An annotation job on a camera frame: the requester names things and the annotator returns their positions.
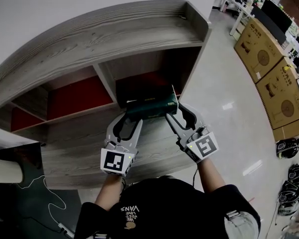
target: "cylindrical object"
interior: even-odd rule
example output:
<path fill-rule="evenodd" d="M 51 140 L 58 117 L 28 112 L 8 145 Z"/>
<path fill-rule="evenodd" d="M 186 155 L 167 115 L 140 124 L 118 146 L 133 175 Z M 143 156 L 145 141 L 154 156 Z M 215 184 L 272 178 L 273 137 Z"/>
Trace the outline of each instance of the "cylindrical object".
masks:
<path fill-rule="evenodd" d="M 0 183 L 19 183 L 22 180 L 23 173 L 17 162 L 0 160 Z"/>

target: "white cable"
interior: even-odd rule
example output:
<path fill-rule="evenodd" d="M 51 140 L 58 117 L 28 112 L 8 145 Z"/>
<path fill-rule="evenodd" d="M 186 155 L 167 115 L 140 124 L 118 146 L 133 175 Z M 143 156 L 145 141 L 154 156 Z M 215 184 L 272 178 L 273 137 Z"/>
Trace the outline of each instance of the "white cable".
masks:
<path fill-rule="evenodd" d="M 43 176 L 44 176 L 44 175 L 41 175 L 40 177 L 33 179 L 33 180 L 31 181 L 31 183 L 29 184 L 29 186 L 26 186 L 26 187 L 21 188 L 20 185 L 17 184 L 17 183 L 16 183 L 16 185 L 18 185 L 18 187 L 19 187 L 20 189 L 27 189 L 27 188 L 30 188 L 30 186 L 32 185 L 32 183 L 33 183 L 35 180 L 40 179 L 40 178 L 43 177 Z"/>
<path fill-rule="evenodd" d="M 52 192 L 51 190 L 48 189 L 48 187 L 47 187 L 46 184 L 45 184 L 45 178 L 44 178 L 44 180 L 43 180 L 43 183 L 44 183 L 44 186 L 46 187 L 46 189 L 47 189 L 48 191 L 50 191 L 52 194 L 54 194 L 55 196 L 57 196 L 57 197 L 62 201 L 62 203 L 64 204 L 64 207 L 63 207 L 63 208 L 62 208 L 62 207 L 59 207 L 59 206 L 57 206 L 57 205 L 55 205 L 55 204 L 53 204 L 53 203 L 49 203 L 49 204 L 48 204 L 48 209 L 49 209 L 49 213 L 50 213 L 51 218 L 53 218 L 53 220 L 59 225 L 59 223 L 54 219 L 54 217 L 53 217 L 52 214 L 51 214 L 51 211 L 50 211 L 50 205 L 53 205 L 53 206 L 55 206 L 56 208 L 59 208 L 59 209 L 61 209 L 61 210 L 65 210 L 65 209 L 66 209 L 66 204 L 65 204 L 65 202 L 62 200 L 62 198 L 60 198 L 57 194 L 55 194 L 54 192 Z"/>
<path fill-rule="evenodd" d="M 40 177 L 33 179 L 33 180 L 31 181 L 31 183 L 29 184 L 29 186 L 26 186 L 26 187 L 23 187 L 23 188 L 22 188 L 22 187 L 20 187 L 20 185 L 17 184 L 17 183 L 16 183 L 16 185 L 18 185 L 18 187 L 19 187 L 20 189 L 27 189 L 27 188 L 29 188 L 29 187 L 32 185 L 32 183 L 33 183 L 35 180 L 40 179 L 40 178 L 42 178 L 43 176 L 44 176 L 44 175 L 41 175 Z M 50 211 L 50 205 L 53 205 L 53 206 L 55 206 L 56 208 L 59 208 L 59 209 L 61 209 L 61 210 L 65 210 L 65 209 L 66 209 L 66 204 L 65 204 L 65 202 L 62 200 L 62 198 L 60 198 L 57 194 L 55 194 L 54 192 L 52 192 L 51 190 L 48 189 L 48 187 L 46 186 L 46 183 L 45 183 L 45 178 L 43 179 L 43 184 L 44 184 L 45 188 L 46 188 L 48 191 L 50 191 L 53 195 L 57 196 L 57 197 L 62 201 L 62 203 L 64 204 L 64 207 L 59 207 L 59 206 L 57 206 L 57 205 L 55 205 L 55 204 L 53 204 L 53 203 L 49 203 L 49 204 L 48 204 L 48 210 L 49 210 L 49 213 L 50 213 L 51 218 L 52 218 L 52 219 L 59 225 L 59 223 L 54 219 L 54 217 L 53 217 L 52 214 L 51 214 L 51 211 Z"/>

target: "table leg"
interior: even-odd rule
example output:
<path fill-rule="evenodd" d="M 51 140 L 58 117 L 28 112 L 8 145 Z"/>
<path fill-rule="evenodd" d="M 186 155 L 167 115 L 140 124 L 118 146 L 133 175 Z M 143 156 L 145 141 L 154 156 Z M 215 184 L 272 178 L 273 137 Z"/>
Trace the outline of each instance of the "table leg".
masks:
<path fill-rule="evenodd" d="M 224 12 L 225 5 L 226 5 L 226 0 L 221 0 L 221 6 L 220 6 L 220 9 L 219 9 L 221 12 Z"/>
<path fill-rule="evenodd" d="M 235 33 L 235 31 L 236 31 L 236 28 L 237 28 L 239 22 L 240 22 L 241 19 L 243 18 L 243 15 L 244 15 L 244 12 L 241 11 L 240 14 L 239 14 L 238 17 L 237 17 L 237 20 L 236 20 L 236 22 L 235 22 L 233 28 L 232 28 L 231 31 L 229 32 L 230 35 L 234 35 L 234 33 Z"/>

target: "person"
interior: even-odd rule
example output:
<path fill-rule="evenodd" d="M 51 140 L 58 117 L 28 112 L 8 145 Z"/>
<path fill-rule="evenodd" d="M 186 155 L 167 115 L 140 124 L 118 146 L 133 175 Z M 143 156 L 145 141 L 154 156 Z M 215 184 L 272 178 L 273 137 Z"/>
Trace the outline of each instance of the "person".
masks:
<path fill-rule="evenodd" d="M 197 169 L 204 193 L 169 176 L 121 192 L 122 178 L 108 175 L 95 203 L 82 205 L 74 239 L 256 239 L 260 217 L 237 187 L 209 158 Z"/>

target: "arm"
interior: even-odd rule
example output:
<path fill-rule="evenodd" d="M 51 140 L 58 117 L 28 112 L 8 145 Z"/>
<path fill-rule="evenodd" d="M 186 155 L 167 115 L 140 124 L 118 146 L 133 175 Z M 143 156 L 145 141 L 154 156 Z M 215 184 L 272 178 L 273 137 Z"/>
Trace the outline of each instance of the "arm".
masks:
<path fill-rule="evenodd" d="M 109 174 L 102 186 L 102 189 L 95 200 L 95 204 L 109 211 L 110 208 L 120 200 L 122 191 L 122 177 Z"/>
<path fill-rule="evenodd" d="M 205 193 L 209 193 L 210 204 L 215 206 L 215 212 L 224 217 L 227 217 L 230 212 L 240 212 L 241 214 L 231 220 L 229 218 L 224 220 L 228 238 L 238 238 L 238 235 L 244 235 L 244 238 L 246 235 L 249 235 L 250 238 L 257 238 L 261 227 L 260 217 L 237 187 L 226 185 L 209 158 L 199 162 L 197 168 L 203 189 Z"/>
<path fill-rule="evenodd" d="M 226 185 L 225 181 L 209 158 L 199 162 L 197 164 L 197 168 L 205 193 L 213 192 L 214 190 Z"/>

